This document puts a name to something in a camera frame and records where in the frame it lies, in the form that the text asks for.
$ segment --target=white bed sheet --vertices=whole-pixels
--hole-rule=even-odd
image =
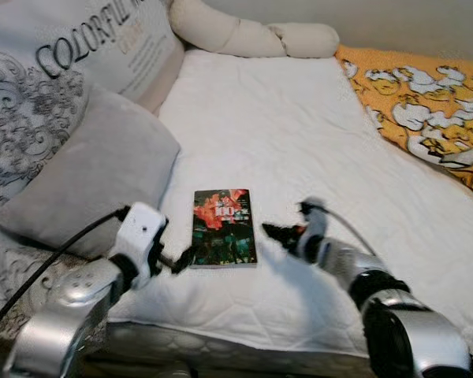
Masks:
[[[165,252],[191,242],[194,191],[242,187],[259,264],[163,273],[127,294],[111,321],[260,349],[366,355],[359,315],[335,280],[286,256],[259,227],[300,221],[295,204],[317,195],[473,343],[473,194],[384,141],[334,58],[190,51],[160,119],[182,146],[162,201]],[[335,222],[329,235],[357,244]]]

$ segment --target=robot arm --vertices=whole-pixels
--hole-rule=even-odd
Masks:
[[[88,333],[106,318],[128,290],[140,289],[163,264],[180,272],[190,261],[177,263],[161,255],[159,242],[165,216],[135,203],[117,233],[109,258],[68,272],[54,286],[46,305],[21,329],[4,367],[4,376],[78,376]]]
[[[375,255],[324,237],[327,213],[322,201],[301,202],[307,227],[265,232],[293,256],[336,277],[363,320],[371,367],[381,378],[469,378],[471,358],[457,329],[423,305],[405,282],[396,280]]]

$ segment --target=book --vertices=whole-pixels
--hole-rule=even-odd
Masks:
[[[192,268],[257,264],[249,190],[195,192],[192,245]]]

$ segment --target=cable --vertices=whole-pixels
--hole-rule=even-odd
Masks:
[[[326,214],[331,215],[331,217],[335,218],[337,221],[342,223],[364,245],[364,247],[368,250],[368,252],[370,252],[370,254],[377,256],[377,253],[370,246],[370,244],[365,240],[365,238],[361,234],[359,234],[357,230],[350,223],[348,223],[340,214],[337,214],[334,211],[328,210],[325,207],[322,207],[322,211],[324,211]]]
[[[87,233],[93,231],[99,225],[104,224],[105,222],[109,221],[110,219],[116,217],[121,222],[126,218],[130,207],[125,206],[122,209],[116,210],[110,214],[101,217],[96,222],[89,224],[84,230],[79,232],[77,235],[70,238],[66,243],[60,246],[53,254],[45,260],[45,262],[35,270],[35,272],[28,278],[21,287],[14,293],[14,295],[7,301],[7,303],[0,309],[0,322],[5,317],[5,315],[9,312],[9,310],[16,304],[16,302],[23,296],[23,294],[30,288],[31,285],[44,273],[66,250],[68,250],[75,242],[77,242],[80,238],[85,236]]]

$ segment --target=yellow blanket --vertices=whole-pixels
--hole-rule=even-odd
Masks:
[[[336,56],[384,138],[473,190],[473,61],[345,46]]]

